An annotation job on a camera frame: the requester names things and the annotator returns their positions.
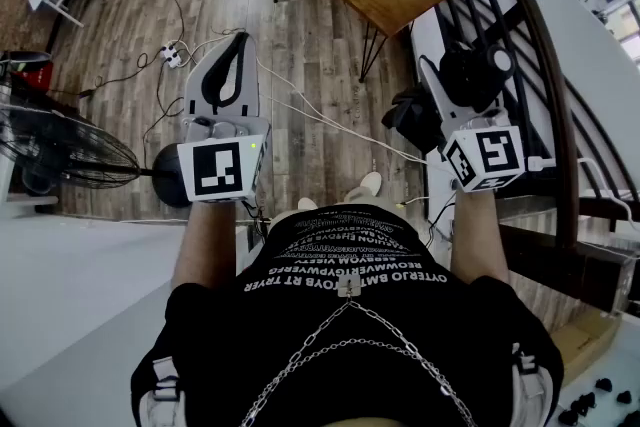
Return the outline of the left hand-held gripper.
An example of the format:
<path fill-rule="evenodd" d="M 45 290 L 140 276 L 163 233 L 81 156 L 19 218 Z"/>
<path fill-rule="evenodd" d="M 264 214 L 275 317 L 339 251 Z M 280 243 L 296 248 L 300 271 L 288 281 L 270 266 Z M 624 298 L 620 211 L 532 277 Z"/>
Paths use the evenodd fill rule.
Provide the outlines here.
<path fill-rule="evenodd" d="M 271 125 L 261 117 L 222 116 L 259 114 L 252 37 L 239 32 L 206 52 L 187 78 L 184 101 L 189 116 L 177 152 L 188 199 L 254 200 Z"/>

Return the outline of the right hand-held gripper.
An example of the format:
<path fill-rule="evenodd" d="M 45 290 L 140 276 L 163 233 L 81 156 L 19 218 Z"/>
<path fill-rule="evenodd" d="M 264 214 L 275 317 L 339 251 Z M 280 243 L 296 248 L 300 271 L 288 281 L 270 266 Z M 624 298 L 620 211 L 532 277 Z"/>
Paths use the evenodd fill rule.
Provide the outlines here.
<path fill-rule="evenodd" d="M 421 55 L 418 72 L 441 119 L 452 120 L 451 102 L 435 64 Z M 525 172 L 519 127 L 511 124 L 507 110 L 502 107 L 489 109 L 456 127 L 442 156 L 466 193 L 505 187 Z"/>

